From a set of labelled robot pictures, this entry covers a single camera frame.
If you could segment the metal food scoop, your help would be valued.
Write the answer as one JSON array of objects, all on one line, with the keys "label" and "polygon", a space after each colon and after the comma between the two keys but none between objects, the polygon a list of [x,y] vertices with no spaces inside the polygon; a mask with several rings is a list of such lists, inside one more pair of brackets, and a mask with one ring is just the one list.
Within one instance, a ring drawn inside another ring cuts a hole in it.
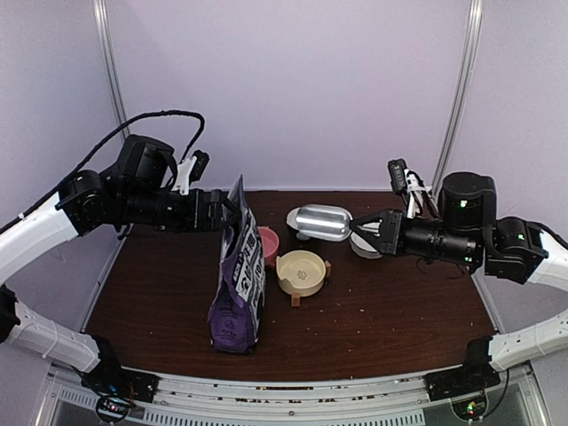
[{"label": "metal food scoop", "polygon": [[351,235],[351,213],[332,205],[307,204],[296,213],[298,232],[308,238],[341,242]]}]

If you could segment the purple pet food bag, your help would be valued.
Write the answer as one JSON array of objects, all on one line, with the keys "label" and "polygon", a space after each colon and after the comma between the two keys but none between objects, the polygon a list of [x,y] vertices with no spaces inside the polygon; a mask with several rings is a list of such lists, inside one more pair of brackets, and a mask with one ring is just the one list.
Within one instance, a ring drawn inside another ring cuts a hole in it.
[{"label": "purple pet food bag", "polygon": [[258,343],[264,311],[264,253],[243,177],[228,195],[238,206],[238,224],[222,232],[217,292],[208,314],[209,337],[216,351],[249,354]]}]

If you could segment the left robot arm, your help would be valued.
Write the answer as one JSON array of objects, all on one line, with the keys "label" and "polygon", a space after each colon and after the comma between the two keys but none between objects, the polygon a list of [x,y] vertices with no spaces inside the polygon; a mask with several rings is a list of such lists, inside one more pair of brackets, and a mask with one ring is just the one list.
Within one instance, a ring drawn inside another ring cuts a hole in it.
[{"label": "left robot arm", "polygon": [[[193,189],[209,156],[203,151],[176,162],[174,149],[155,138],[127,137],[114,164],[102,172],[80,170],[1,234],[1,280],[44,253],[102,225],[151,225],[174,233],[216,232],[238,212],[221,190]],[[74,332],[31,312],[1,287],[1,340],[68,364],[109,394],[122,392],[128,376],[110,342]]]}]

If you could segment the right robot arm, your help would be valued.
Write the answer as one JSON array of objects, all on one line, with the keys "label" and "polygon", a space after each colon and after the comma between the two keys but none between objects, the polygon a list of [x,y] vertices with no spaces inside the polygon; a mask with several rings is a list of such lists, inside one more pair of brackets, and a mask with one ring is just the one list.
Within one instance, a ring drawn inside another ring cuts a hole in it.
[{"label": "right robot arm", "polygon": [[[382,255],[418,256],[482,268],[488,276],[518,284],[567,289],[567,243],[548,226],[520,217],[496,216],[491,177],[454,172],[443,180],[437,218],[408,218],[385,209],[351,221],[351,230]],[[474,391],[489,367],[504,371],[567,347],[567,313],[508,334],[468,343],[464,366],[455,372],[461,391]]]}]

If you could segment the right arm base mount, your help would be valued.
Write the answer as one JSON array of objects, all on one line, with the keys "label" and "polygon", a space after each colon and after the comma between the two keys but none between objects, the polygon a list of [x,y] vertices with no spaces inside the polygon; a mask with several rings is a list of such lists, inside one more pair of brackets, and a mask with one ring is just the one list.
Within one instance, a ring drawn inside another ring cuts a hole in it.
[{"label": "right arm base mount", "polygon": [[490,366],[492,340],[491,336],[474,339],[467,344],[460,366],[426,374],[423,380],[430,402],[450,399],[458,419],[482,421],[489,413],[487,390],[501,383],[500,374]]}]

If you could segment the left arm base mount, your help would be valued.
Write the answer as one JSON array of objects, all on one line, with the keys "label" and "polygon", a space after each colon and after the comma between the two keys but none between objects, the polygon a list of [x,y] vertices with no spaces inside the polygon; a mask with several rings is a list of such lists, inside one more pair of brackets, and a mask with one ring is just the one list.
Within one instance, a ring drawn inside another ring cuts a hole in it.
[{"label": "left arm base mount", "polygon": [[95,414],[106,424],[122,422],[136,408],[136,402],[152,403],[159,377],[154,374],[124,368],[112,344],[98,335],[92,335],[97,346],[98,363],[90,372],[75,372],[81,385],[93,391],[99,399]]}]

